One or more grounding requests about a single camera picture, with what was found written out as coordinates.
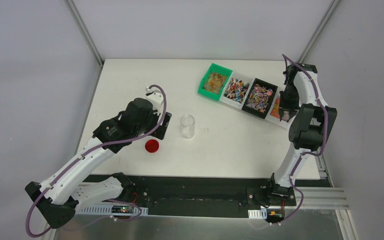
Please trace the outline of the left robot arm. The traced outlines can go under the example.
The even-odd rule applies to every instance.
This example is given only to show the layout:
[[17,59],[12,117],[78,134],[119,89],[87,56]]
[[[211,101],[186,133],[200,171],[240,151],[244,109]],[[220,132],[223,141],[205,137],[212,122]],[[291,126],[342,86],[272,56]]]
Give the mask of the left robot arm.
[[56,173],[41,182],[31,181],[24,190],[32,200],[25,228],[29,236],[34,209],[48,224],[46,231],[67,224],[81,209],[95,203],[113,200],[127,202],[133,195],[133,183],[122,173],[88,187],[80,187],[91,172],[134,141],[152,136],[163,140],[170,121],[167,100],[161,93],[135,98],[125,110],[102,121],[78,153]]

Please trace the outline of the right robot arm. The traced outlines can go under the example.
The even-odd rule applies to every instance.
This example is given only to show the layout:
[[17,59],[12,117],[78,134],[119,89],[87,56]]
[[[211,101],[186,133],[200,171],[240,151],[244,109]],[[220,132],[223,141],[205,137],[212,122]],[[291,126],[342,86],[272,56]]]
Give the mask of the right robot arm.
[[323,98],[315,65],[289,61],[283,74],[285,88],[279,94],[278,114],[291,122],[290,147],[263,192],[270,205],[294,194],[296,174],[309,156],[323,154],[338,114]]

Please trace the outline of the clear plastic jar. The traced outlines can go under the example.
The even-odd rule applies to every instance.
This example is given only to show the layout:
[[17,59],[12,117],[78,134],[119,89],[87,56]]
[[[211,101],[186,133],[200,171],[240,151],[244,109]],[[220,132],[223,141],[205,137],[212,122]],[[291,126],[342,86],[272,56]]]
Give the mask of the clear plastic jar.
[[181,124],[181,135],[185,139],[191,139],[195,135],[195,118],[190,115],[183,115],[180,118],[180,124]]

